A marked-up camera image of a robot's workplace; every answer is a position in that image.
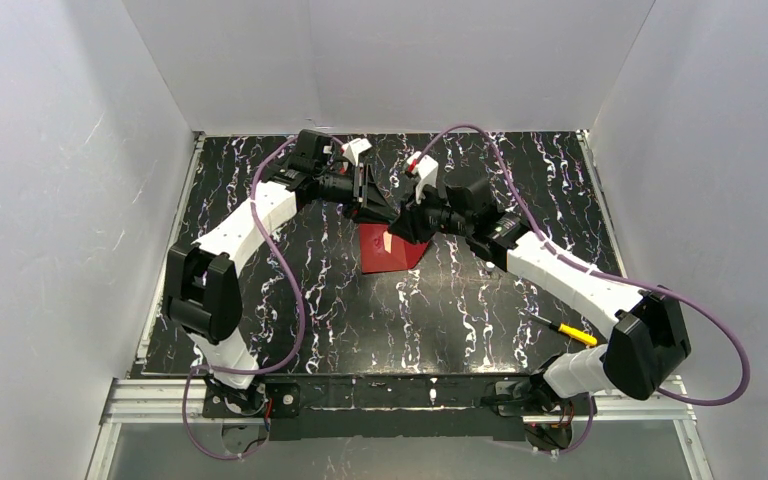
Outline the red paper envelope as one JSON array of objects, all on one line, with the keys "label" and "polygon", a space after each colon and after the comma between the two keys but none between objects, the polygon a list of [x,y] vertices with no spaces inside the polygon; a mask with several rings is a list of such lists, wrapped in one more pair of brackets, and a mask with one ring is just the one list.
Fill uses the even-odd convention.
[{"label": "red paper envelope", "polygon": [[382,234],[387,231],[383,224],[360,224],[360,264],[363,274],[408,271],[417,266],[427,251],[429,243],[411,244],[393,236],[392,252],[384,250]]}]

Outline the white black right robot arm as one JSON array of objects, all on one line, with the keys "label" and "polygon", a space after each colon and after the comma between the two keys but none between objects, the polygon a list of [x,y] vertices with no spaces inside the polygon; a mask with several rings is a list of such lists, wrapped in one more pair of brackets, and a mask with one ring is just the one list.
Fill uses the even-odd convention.
[{"label": "white black right robot arm", "polygon": [[557,355],[529,377],[534,401],[614,389],[646,400],[691,352],[677,301],[605,280],[582,260],[564,263],[554,244],[499,205],[486,180],[448,186],[443,194],[424,186],[402,200],[388,231],[413,244],[437,233],[461,236],[476,257],[547,291],[600,332],[603,343]]}]

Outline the cream paper letter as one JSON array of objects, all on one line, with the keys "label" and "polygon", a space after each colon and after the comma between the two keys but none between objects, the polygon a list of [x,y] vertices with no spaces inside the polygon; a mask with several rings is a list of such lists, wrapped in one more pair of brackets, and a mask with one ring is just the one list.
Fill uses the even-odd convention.
[{"label": "cream paper letter", "polygon": [[382,234],[382,242],[383,242],[384,250],[387,253],[391,253],[392,252],[393,236],[389,232],[384,231],[383,234]]}]

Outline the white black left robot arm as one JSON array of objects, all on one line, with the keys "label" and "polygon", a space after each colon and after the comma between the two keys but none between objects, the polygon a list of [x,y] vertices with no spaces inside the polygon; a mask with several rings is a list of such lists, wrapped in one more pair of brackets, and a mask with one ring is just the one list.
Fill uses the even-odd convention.
[{"label": "white black left robot arm", "polygon": [[286,358],[259,365],[243,338],[240,283],[243,268],[261,245],[280,253],[272,235],[306,205],[334,203],[359,224],[394,220],[395,210],[373,180],[367,157],[370,141],[346,142],[305,129],[285,140],[257,167],[248,198],[218,226],[197,239],[170,247],[161,298],[163,317],[180,327],[204,357],[202,370],[236,391],[259,375],[292,360],[305,336],[306,312],[298,280],[284,258],[278,260],[296,297],[297,333]]}]

